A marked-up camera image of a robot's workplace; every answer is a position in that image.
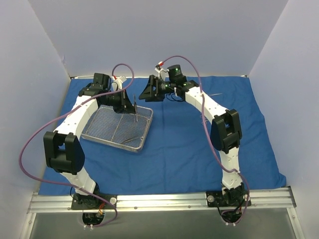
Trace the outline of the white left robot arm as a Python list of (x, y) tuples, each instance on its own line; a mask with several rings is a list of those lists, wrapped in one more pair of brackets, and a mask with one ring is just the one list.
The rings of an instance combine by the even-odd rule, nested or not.
[(72, 112), (54, 130), (43, 137), (47, 167), (64, 176), (83, 195), (83, 204), (89, 209), (100, 205), (97, 183), (84, 168), (85, 154), (80, 136), (91, 116), (100, 106), (112, 107), (117, 114), (134, 114), (135, 107), (129, 100), (123, 83), (124, 76), (94, 74), (93, 82), (80, 90)]

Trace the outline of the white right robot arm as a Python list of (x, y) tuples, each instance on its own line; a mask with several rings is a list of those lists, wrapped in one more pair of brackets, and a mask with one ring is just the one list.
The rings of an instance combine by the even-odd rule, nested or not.
[(244, 190), (239, 169), (239, 146), (242, 130), (239, 114), (229, 110), (203, 91), (201, 79), (188, 80), (178, 64), (164, 69), (163, 62), (155, 66), (157, 76), (151, 75), (147, 86), (139, 95), (146, 102), (162, 102), (166, 95), (174, 94), (201, 112), (203, 121), (211, 123), (206, 130), (209, 145), (222, 168), (221, 199), (226, 205), (239, 200), (237, 190)]

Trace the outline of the steel mesh instrument tray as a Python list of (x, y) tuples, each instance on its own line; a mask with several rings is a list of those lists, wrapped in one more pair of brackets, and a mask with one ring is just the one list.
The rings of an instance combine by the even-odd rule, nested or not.
[[(138, 122), (135, 121), (135, 114), (118, 114), (112, 107), (100, 106), (87, 122), (82, 137), (131, 152), (140, 151), (153, 120), (153, 110), (141, 106), (137, 106), (137, 109)], [(122, 141), (135, 136), (143, 139), (121, 144)]]

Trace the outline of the steel surgical forceps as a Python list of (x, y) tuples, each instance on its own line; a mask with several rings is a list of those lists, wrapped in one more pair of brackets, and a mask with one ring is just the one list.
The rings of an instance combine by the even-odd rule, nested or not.
[(136, 102), (136, 95), (133, 94), (134, 98), (134, 109), (135, 109), (135, 121), (138, 122), (138, 109), (137, 109), (137, 102)]

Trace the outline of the steel surgical scissors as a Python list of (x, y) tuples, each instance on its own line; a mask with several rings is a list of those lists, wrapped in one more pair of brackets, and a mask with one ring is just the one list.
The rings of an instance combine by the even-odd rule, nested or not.
[(206, 117), (202, 117), (202, 115), (200, 115), (200, 120), (201, 120), (201, 124), (205, 124), (205, 125), (207, 125), (207, 123), (209, 122), (209, 120)]

